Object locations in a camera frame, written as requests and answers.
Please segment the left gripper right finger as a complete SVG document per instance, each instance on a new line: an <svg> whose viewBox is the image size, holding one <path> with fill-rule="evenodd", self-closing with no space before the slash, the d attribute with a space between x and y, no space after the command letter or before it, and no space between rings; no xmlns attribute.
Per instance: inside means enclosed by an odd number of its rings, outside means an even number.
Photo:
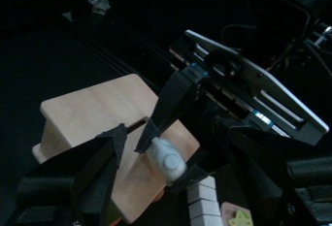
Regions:
<svg viewBox="0 0 332 226"><path fill-rule="evenodd" d="M251 127L232 127L228 157L252 212L255 226L296 226L288 160L299 142Z"/></svg>

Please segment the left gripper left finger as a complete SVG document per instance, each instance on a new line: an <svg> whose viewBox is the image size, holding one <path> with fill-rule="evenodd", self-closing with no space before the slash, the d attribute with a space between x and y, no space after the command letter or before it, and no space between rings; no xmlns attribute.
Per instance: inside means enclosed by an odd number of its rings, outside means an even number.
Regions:
<svg viewBox="0 0 332 226"><path fill-rule="evenodd" d="M127 140L127 128L121 123L85 143L87 158L73 189L73 208L82 226L107 226L110 195Z"/></svg>

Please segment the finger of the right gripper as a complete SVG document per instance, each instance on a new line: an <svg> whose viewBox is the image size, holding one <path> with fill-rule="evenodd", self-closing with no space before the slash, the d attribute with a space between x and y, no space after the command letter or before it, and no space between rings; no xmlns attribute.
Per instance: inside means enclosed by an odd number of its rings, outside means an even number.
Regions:
<svg viewBox="0 0 332 226"><path fill-rule="evenodd" d="M204 94L204 83L208 78L208 72L197 64L190 64L182 71L177 71L166 81L135 152L145 153L152 139L160 137L180 117L186 114L190 106Z"/></svg>
<svg viewBox="0 0 332 226"><path fill-rule="evenodd" d="M189 132L198 140L198 149L186 162L186 171L172 184L170 191L181 193L229 163L229 131L236 120L213 116L210 119L186 124Z"/></svg>

